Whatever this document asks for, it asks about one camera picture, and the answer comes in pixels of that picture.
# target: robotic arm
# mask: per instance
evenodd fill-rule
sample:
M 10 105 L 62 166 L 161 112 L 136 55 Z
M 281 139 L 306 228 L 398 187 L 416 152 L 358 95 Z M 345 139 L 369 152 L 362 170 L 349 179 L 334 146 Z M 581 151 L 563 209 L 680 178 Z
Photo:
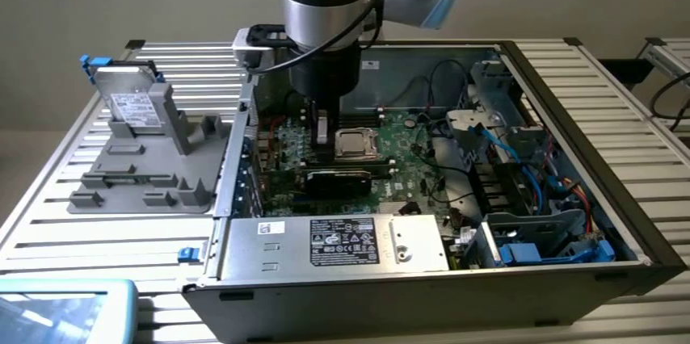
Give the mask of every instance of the robotic arm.
M 374 12 L 376 27 L 385 19 L 416 27 L 438 28 L 453 1 L 282 0 L 284 29 L 281 26 L 249 29 L 245 41 L 240 46 L 236 44 L 236 50 L 245 48 L 249 51 L 260 47 L 288 50 L 288 60 L 280 64 L 272 65 L 260 58 L 253 62 L 244 60 L 244 64 L 253 75 L 289 70 L 292 87 L 310 100 L 310 145 L 314 149 L 332 153 L 338 98 L 353 90 L 358 82 L 358 37 L 366 17 Z M 266 31 L 284 31 L 288 39 L 256 38 L 256 32 L 266 36 Z

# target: beige wall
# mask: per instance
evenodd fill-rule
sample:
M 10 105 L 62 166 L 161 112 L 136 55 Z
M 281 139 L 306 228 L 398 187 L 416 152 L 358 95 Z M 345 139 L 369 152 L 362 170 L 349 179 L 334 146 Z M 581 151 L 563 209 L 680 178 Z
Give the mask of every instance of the beige wall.
M 577 36 L 597 55 L 632 55 L 644 36 L 690 36 L 688 0 L 458 0 L 441 31 L 385 27 L 386 38 Z M 1 0 L 0 128 L 63 129 L 90 94 L 82 53 L 129 39 L 229 40 L 278 22 L 278 0 Z

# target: green circuit board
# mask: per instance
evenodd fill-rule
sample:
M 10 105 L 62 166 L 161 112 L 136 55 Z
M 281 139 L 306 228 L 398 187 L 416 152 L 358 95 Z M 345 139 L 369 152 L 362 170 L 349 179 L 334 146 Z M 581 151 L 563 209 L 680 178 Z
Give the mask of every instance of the green circuit board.
M 314 159 L 308 145 L 309 133 L 294 120 L 286 119 L 273 129 L 270 162 L 266 163 L 261 181 L 264 185 L 262 209 L 266 216 L 308 216 L 314 214 L 392 213 L 406 202 L 416 202 L 422 213 L 433 213 L 438 219 L 446 215 L 446 205 L 429 200 L 422 194 L 420 182 L 424 179 L 432 187 L 440 174 L 412 154 L 410 145 L 424 143 L 425 131 L 421 126 L 406 128 L 404 121 L 416 118 L 405 112 L 385 114 L 376 132 L 378 157 L 394 160 L 389 168 L 394 171 L 390 179 L 372 181 L 369 195 L 354 199 L 326 199 L 300 202 L 296 176 L 300 162 Z M 436 192 L 437 199 L 445 199 L 445 192 Z

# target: metal table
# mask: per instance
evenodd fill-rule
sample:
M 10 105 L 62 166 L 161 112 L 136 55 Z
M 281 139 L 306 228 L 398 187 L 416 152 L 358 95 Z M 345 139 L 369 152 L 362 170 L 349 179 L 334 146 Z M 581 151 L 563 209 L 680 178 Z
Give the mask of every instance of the metal table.
M 545 84 L 690 264 L 690 157 L 663 124 L 580 46 L 515 40 Z M 230 43 L 146 43 L 126 58 L 156 61 L 180 109 L 220 113 L 238 104 L 244 75 Z M 216 342 L 176 293 L 202 266 L 177 265 L 176 252 L 210 235 L 213 208 L 200 215 L 70 215 L 67 196 L 90 167 L 109 129 L 93 97 L 0 229 L 0 272 L 6 276 L 128 278 L 140 292 L 137 342 Z M 342 343 L 690 342 L 690 272 L 643 297 L 612 300 L 569 327 L 495 330 Z
M 637 58 L 647 59 L 668 79 L 690 72 L 690 39 L 648 38 Z M 672 120 L 659 120 L 665 126 Z M 690 120 L 681 120 L 673 131 L 683 140 L 690 141 Z

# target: screen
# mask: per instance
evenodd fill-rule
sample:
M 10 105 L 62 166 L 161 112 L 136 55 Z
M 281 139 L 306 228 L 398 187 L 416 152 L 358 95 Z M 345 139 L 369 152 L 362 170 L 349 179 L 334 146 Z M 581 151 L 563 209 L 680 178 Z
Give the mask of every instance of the screen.
M 82 344 L 105 294 L 1 293 L 2 344 Z

